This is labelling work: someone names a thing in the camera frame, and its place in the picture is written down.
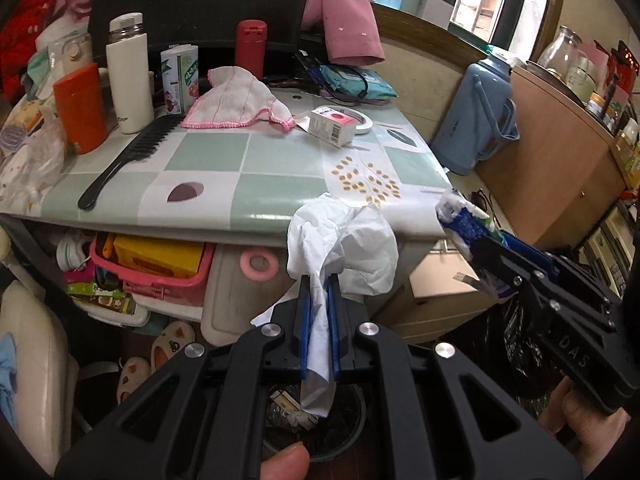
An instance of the yellow box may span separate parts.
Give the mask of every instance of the yellow box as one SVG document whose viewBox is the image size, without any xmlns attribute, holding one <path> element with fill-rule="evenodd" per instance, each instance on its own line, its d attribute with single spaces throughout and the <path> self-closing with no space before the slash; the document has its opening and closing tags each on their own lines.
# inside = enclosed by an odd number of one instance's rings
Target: yellow box
<svg viewBox="0 0 640 480">
<path fill-rule="evenodd" d="M 169 278 L 191 278 L 200 267 L 204 244 L 117 235 L 113 246 L 118 263 L 129 269 Z"/>
</svg>

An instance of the white tissue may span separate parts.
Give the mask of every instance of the white tissue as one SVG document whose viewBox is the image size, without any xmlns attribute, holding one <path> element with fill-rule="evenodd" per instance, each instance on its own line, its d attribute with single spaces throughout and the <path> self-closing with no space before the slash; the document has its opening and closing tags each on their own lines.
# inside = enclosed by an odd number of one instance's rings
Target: white tissue
<svg viewBox="0 0 640 480">
<path fill-rule="evenodd" d="M 339 274 L 340 290 L 373 296 L 391 289 L 398 246 L 391 227 L 373 205 L 350 207 L 325 193 L 303 205 L 291 219 L 287 234 L 287 271 L 298 280 L 277 303 L 298 296 L 300 277 L 309 275 L 316 317 L 311 327 L 300 404 L 313 415 L 327 416 L 334 401 L 329 326 L 324 280 Z M 252 320 L 269 322 L 273 307 Z"/>
</svg>

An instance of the white thermos bottle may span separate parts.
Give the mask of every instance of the white thermos bottle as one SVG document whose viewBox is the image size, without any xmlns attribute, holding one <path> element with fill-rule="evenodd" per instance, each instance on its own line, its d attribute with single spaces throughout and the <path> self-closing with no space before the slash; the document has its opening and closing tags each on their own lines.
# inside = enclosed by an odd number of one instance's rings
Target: white thermos bottle
<svg viewBox="0 0 640 480">
<path fill-rule="evenodd" d="M 120 130 L 123 134 L 134 134 L 154 120 L 141 12 L 130 12 L 111 20 L 106 53 Z"/>
</svg>

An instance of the black comb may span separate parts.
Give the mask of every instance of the black comb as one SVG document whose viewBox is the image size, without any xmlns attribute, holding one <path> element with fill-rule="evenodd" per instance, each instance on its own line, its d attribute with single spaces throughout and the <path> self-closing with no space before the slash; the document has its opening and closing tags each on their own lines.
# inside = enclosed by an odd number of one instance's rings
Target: black comb
<svg viewBox="0 0 640 480">
<path fill-rule="evenodd" d="M 104 170 L 78 200 L 78 207 L 85 211 L 91 211 L 95 207 L 98 195 L 102 188 L 111 180 L 111 177 L 120 171 L 125 164 L 134 160 L 144 160 L 155 153 L 164 138 L 182 121 L 180 115 L 164 115 L 158 117 L 149 126 L 142 130 L 120 155 Z"/>
</svg>

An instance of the white plastic bin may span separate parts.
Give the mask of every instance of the white plastic bin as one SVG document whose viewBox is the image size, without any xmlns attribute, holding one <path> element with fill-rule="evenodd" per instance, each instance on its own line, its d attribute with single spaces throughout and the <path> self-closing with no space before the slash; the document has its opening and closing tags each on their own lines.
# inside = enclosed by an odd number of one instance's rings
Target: white plastic bin
<svg viewBox="0 0 640 480">
<path fill-rule="evenodd" d="M 202 319 L 202 307 L 181 305 L 178 303 L 169 303 L 168 301 L 156 300 L 148 296 L 133 294 L 133 299 L 138 305 L 149 309 L 151 312 L 165 314 L 166 316 L 177 317 L 184 321 L 195 321 L 197 323 Z"/>
<path fill-rule="evenodd" d="M 214 346 L 235 343 L 251 320 L 278 301 L 294 284 L 287 274 L 286 248 L 270 249 L 280 269 L 268 282 L 254 282 L 240 270 L 240 255 L 247 246 L 218 244 L 209 273 L 200 329 Z"/>
<path fill-rule="evenodd" d="M 140 327 L 145 326 L 149 321 L 151 313 L 144 306 L 136 304 L 136 309 L 133 314 L 121 314 L 120 312 L 114 312 L 108 308 L 101 306 L 95 306 L 93 303 L 87 301 L 78 300 L 78 298 L 72 298 L 77 307 L 84 310 L 89 316 L 115 326 L 133 326 Z"/>
</svg>

